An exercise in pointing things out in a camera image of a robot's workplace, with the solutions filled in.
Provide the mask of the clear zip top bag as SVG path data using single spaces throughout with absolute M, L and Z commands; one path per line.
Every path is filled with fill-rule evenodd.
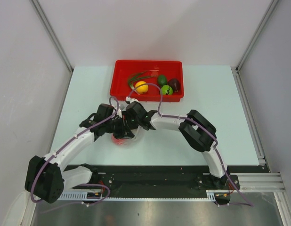
M 138 129 L 135 129 L 135 130 L 131 130 L 131 132 L 134 135 L 133 138 L 130 138 L 128 136 L 126 136 L 125 138 L 121 138 L 121 139 L 126 139 L 126 141 L 127 141 L 126 145 L 132 145 L 134 143 L 137 143 L 143 136 L 143 129 L 141 127 L 139 127 Z M 116 139 L 113 134 L 111 135 L 111 140 L 112 139 Z

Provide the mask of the yellow fake lemon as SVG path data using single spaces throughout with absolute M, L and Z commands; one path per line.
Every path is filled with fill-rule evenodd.
M 136 92 L 140 95 L 145 94 L 148 92 L 148 84 L 145 81 L 138 81 L 135 84 Z

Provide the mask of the green fake chive sprig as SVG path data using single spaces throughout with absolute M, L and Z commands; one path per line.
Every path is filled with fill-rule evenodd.
M 141 81 L 144 79 L 150 79 L 150 78 L 157 78 L 158 73 L 156 72 L 151 72 L 151 71 L 143 71 L 139 73 L 133 73 L 127 78 L 127 84 L 133 85 L 137 81 Z

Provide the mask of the green fake ball fruit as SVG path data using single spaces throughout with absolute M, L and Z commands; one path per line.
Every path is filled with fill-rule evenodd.
M 172 87 L 169 86 L 169 85 L 163 85 L 163 86 L 161 87 L 161 93 L 162 93 L 162 95 L 164 95 L 164 96 L 169 96 L 169 95 L 172 95 L 172 94 L 173 94 L 173 89 L 172 89 Z

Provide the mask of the dark green fake lime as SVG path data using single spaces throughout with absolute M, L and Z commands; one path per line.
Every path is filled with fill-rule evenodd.
M 167 85 L 168 84 L 168 79 L 166 78 L 165 75 L 159 75 L 157 77 L 157 84 L 162 87 L 164 85 Z

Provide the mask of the dark red fake fruit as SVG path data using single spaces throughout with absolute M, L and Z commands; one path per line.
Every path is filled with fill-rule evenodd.
M 181 83 L 178 79 L 173 78 L 168 81 L 168 85 L 172 88 L 173 92 L 179 92 L 181 90 Z

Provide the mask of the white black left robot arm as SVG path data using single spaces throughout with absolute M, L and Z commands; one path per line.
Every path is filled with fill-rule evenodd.
M 99 177 L 91 166 L 83 164 L 69 173 L 64 171 L 65 168 L 83 149 L 104 134 L 112 134 L 115 139 L 133 139 L 137 129 L 136 120 L 126 111 L 101 104 L 97 112 L 83 120 L 75 134 L 60 148 L 43 157 L 30 159 L 24 188 L 30 192 L 31 201 L 53 203 L 65 188 L 80 184 L 96 187 Z

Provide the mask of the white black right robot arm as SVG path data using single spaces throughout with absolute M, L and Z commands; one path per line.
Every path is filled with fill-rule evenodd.
M 126 113 L 131 122 L 144 130 L 180 132 L 187 143 L 203 155 L 209 167 L 212 185 L 217 189 L 228 185 L 228 167 L 217 150 L 216 128 L 198 111 L 191 110 L 187 115 L 175 116 L 162 114 L 158 110 L 146 111 L 136 100 L 127 100 L 126 103 Z

